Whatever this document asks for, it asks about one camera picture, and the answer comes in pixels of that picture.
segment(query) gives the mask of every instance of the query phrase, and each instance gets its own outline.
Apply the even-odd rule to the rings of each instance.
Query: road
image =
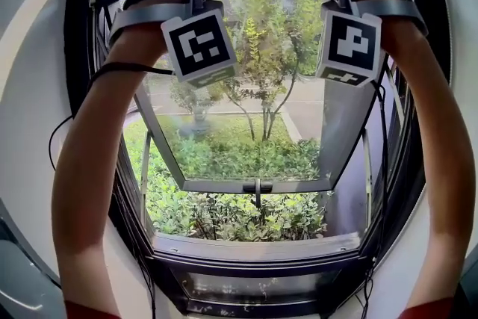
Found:
[[[171,98],[170,85],[171,79],[167,77],[158,77],[154,82],[149,82],[150,99],[156,114],[186,113],[186,110],[178,106]],[[290,79],[284,81],[284,86],[287,89],[290,85]],[[250,86],[245,86],[245,88],[254,89]],[[313,137],[320,139],[323,120],[323,94],[324,82],[319,78],[300,78],[294,84],[291,95],[281,107],[282,118],[294,140]],[[285,95],[278,96],[276,105],[279,105],[284,100],[284,97]],[[262,111],[260,100],[246,99],[241,104],[249,113],[260,113]],[[209,108],[207,113],[241,114],[243,112],[237,105],[234,105],[225,97]]]

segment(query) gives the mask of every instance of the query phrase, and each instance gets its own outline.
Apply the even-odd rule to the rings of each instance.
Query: shrub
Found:
[[[142,120],[124,131],[138,180],[145,133]],[[174,130],[168,133],[168,143],[189,179],[243,181],[259,176],[306,180],[319,176],[316,160],[311,161],[318,157],[315,140],[262,142],[239,136],[217,140],[214,134],[174,139],[174,134]],[[146,208],[159,232],[224,241],[316,238],[326,227],[323,222],[326,198],[323,193],[263,195],[261,209],[257,209],[253,195],[180,191],[158,149],[151,145]]]

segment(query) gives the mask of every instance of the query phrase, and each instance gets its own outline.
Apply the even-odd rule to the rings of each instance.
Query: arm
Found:
[[[430,233],[425,262],[407,305],[412,307],[455,294],[473,228],[474,157],[451,89],[415,25],[385,18],[382,47],[410,87],[423,146]]]
[[[135,7],[178,0],[145,0]],[[154,66],[165,53],[159,24],[124,31],[108,62]],[[66,137],[52,199],[52,229],[65,300],[119,315],[103,252],[118,148],[143,73],[109,72],[92,86]]]

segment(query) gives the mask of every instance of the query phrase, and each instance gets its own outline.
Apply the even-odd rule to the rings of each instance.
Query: black and white marker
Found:
[[[317,77],[362,87],[375,80],[380,68],[382,20],[328,10]]]
[[[235,75],[234,49],[219,10],[161,25],[179,82],[201,88]]]

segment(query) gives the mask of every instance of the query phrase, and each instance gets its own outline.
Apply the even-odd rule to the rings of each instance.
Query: tree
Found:
[[[323,0],[222,0],[226,28],[238,57],[239,76],[222,81],[228,99],[249,120],[245,99],[261,102],[262,140],[270,139],[276,116],[292,93],[297,75],[313,74],[323,23]],[[285,80],[290,79],[288,88]],[[280,95],[284,98],[274,108]]]
[[[171,98],[190,114],[202,115],[205,110],[223,97],[222,86],[212,84],[197,90],[187,82],[179,83],[176,78],[171,82]]]

